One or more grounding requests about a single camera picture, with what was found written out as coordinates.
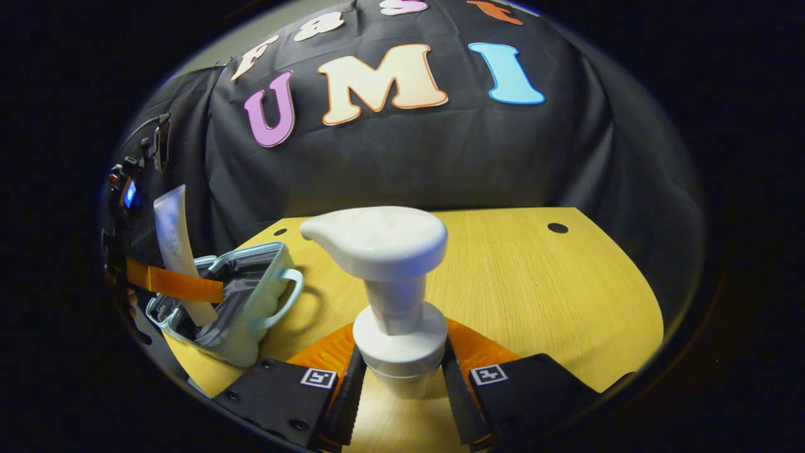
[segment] orange strap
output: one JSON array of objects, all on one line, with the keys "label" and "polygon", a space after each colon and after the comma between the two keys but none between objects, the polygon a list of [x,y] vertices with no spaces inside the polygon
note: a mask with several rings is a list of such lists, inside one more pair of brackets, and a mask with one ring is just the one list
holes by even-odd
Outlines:
[{"label": "orange strap", "polygon": [[126,279],[132,285],[179,299],[220,304],[224,301],[224,284],[220,281],[186,276],[166,269],[146,266],[126,257]]}]

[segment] purple letter u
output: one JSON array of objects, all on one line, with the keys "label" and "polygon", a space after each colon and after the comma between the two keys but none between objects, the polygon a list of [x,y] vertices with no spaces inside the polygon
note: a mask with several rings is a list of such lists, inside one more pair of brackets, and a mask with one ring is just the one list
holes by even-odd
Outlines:
[{"label": "purple letter u", "polygon": [[277,96],[279,121],[275,127],[268,127],[266,124],[266,116],[262,109],[262,99],[266,95],[265,91],[261,89],[252,94],[243,105],[243,108],[249,113],[249,125],[254,139],[266,148],[271,148],[284,142],[294,128],[294,102],[291,99],[291,87],[288,83],[293,74],[293,71],[282,73],[268,85]]}]

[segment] orange gripper pad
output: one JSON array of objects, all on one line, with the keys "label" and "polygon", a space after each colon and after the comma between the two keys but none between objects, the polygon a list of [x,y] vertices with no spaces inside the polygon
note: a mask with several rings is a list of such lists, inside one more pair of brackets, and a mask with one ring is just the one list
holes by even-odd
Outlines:
[{"label": "orange gripper pad", "polygon": [[301,367],[318,368],[338,373],[336,389],[332,392],[332,398],[327,409],[330,409],[335,400],[338,390],[341,389],[341,382],[349,366],[349,359],[355,348],[355,339],[352,336],[353,324],[347,324],[330,335],[306,347],[304,351],[291,357],[287,362]]},{"label": "orange gripper pad", "polygon": [[478,401],[473,387],[469,383],[469,370],[521,359],[519,355],[450,318],[448,318],[448,337],[450,337],[450,343],[456,353],[456,360],[461,368],[461,375],[464,376],[464,383],[467,384],[467,389],[473,395],[476,404]]},{"label": "orange gripper pad", "polygon": [[126,279],[152,293],[213,304],[224,301],[224,284],[220,281],[146,266],[131,258],[126,258]]}]

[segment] blue light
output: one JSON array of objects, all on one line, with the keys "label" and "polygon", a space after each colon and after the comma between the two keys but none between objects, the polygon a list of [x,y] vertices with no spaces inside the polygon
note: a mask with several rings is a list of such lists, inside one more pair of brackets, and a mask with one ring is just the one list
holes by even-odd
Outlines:
[{"label": "blue light", "polygon": [[126,203],[126,207],[131,207],[131,201],[134,200],[134,195],[137,193],[137,187],[134,186],[134,181],[129,183],[129,189],[126,191],[126,199],[124,202]]}]

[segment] yellow table surface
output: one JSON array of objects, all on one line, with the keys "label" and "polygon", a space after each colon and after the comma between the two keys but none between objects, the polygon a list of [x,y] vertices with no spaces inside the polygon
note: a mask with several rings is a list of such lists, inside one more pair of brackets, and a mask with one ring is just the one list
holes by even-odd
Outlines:
[{"label": "yellow table surface", "polygon": [[[626,254],[574,208],[437,211],[448,228],[444,262],[427,276],[426,300],[445,316],[520,356],[549,354],[598,392],[639,369],[663,339],[663,319],[646,280]],[[241,245],[284,242],[305,288],[269,330],[264,357],[287,360],[353,322],[368,305],[363,282],[285,218]],[[549,223],[568,228],[565,234]],[[279,236],[274,233],[286,228]],[[166,335],[190,377],[214,396],[245,369]],[[367,371],[351,445],[357,451],[469,451],[443,379],[422,400],[399,400]]]}]

